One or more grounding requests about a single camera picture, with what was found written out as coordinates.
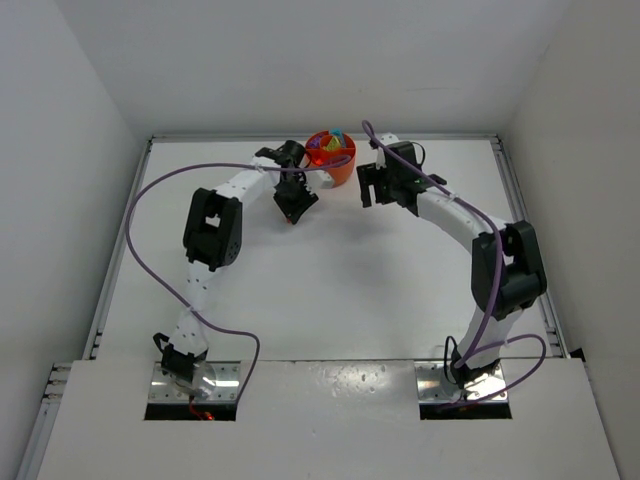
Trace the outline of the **green lego brick upside-down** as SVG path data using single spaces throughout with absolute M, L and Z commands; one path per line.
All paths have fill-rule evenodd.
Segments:
M 329 152 L 338 151 L 342 149 L 342 143 L 339 138 L 331 137 L 328 143 L 323 146 L 323 149 Z

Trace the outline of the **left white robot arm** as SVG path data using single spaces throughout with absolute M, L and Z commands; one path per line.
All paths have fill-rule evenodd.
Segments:
M 204 374 L 209 344 L 201 319 L 213 280 L 241 251 L 244 209 L 271 191 L 285 219 L 295 224 L 318 201 L 306 174 L 297 170 L 304 157 L 304 147 L 293 140 L 277 149 L 263 147 L 249 169 L 215 189 L 194 192 L 183 234 L 188 306 L 170 336 L 154 337 L 162 368 L 179 384 L 196 388 Z

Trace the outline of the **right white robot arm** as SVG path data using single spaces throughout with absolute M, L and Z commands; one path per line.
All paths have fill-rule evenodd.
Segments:
M 423 147 L 389 135 L 371 144 L 375 162 L 357 169 L 364 207 L 396 204 L 440 228 L 471 256 L 475 311 L 463 339 L 448 341 L 444 374 L 463 388 L 493 370 L 522 313 L 547 290 L 534 227 L 485 214 L 422 170 Z

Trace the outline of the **long teal lego brick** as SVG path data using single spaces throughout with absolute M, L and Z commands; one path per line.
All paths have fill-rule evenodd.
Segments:
M 329 134 L 334 136 L 334 137 L 336 137 L 336 138 L 339 138 L 340 140 L 344 139 L 343 132 L 340 129 L 331 129 L 329 131 Z

